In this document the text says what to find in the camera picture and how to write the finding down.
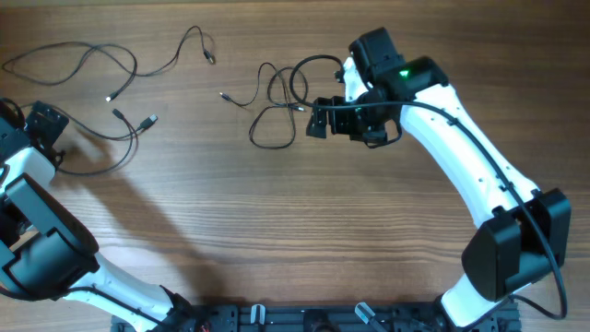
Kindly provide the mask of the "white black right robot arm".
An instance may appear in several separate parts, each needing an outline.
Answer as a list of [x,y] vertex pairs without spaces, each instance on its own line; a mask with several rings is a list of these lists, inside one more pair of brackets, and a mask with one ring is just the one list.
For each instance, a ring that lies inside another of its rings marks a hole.
[[310,105],[308,136],[346,135],[369,148],[392,143],[386,125],[410,134],[463,198],[476,233],[461,256],[462,277],[434,302],[395,304],[387,319],[361,302],[356,316],[376,331],[518,331],[522,290],[561,274],[572,209],[559,189],[542,191],[517,171],[470,118],[448,77],[429,57],[404,59],[385,29],[350,44],[336,80],[343,96]]

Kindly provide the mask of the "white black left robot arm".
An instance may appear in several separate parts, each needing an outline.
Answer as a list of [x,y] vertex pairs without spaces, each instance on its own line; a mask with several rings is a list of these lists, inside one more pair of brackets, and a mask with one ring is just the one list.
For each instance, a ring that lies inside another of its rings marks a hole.
[[23,302],[83,302],[115,331],[194,331],[180,294],[133,277],[105,258],[91,232],[47,191],[68,118],[39,101],[30,114],[1,100],[1,293]]

